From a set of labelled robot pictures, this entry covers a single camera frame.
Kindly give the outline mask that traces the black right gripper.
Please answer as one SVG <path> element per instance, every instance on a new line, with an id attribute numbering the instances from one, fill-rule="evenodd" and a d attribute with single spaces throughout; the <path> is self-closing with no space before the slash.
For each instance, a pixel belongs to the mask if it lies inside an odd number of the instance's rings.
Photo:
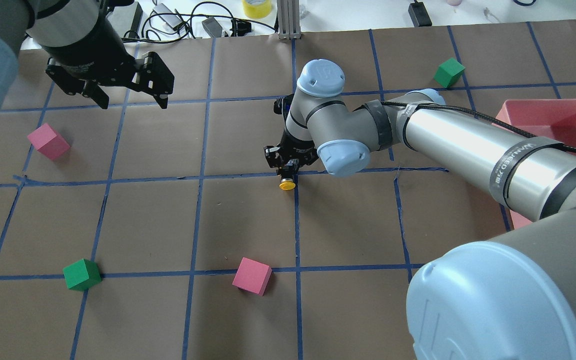
<path id="1" fill-rule="evenodd" d="M 283 130 L 278 145 L 263 148 L 263 155 L 276 175 L 281 175 L 282 167 L 289 166 L 290 177 L 294 177 L 300 167 L 311 166 L 319 159 L 312 140 L 297 139 L 287 129 Z"/>

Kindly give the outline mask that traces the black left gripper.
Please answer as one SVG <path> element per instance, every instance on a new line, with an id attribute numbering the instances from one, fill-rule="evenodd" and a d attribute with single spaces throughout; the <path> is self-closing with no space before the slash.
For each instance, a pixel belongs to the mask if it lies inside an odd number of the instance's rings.
<path id="1" fill-rule="evenodd" d="M 96 21 L 89 34 L 73 44 L 45 50 L 72 78 L 85 82 L 84 97 L 101 109 L 108 109 L 110 101 L 101 86 L 144 92 L 161 109 L 169 107 L 175 76 L 162 57 L 149 51 L 135 58 L 108 20 Z"/>

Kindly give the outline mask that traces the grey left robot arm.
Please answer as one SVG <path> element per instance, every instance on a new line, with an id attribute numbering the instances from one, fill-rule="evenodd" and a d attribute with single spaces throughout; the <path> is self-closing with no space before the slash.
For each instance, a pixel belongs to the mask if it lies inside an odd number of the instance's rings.
<path id="1" fill-rule="evenodd" d="M 46 74 L 67 95 L 109 106 L 106 87 L 153 96 L 166 109 L 175 77 L 162 58 L 128 53 L 106 14 L 130 0 L 0 0 L 0 110 L 28 35 L 49 54 Z"/>

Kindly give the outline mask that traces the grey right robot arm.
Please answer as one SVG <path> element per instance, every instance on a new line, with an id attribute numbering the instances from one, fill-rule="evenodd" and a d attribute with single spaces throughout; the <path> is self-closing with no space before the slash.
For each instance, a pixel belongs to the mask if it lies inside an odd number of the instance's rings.
<path id="1" fill-rule="evenodd" d="M 314 59 L 275 101 L 285 126 L 264 155 L 281 189 L 316 160 L 346 177 L 402 143 L 530 220 L 416 272 L 406 297 L 416 358 L 576 360 L 576 148 L 446 105 L 434 89 L 350 111 L 344 86 L 340 66 Z"/>

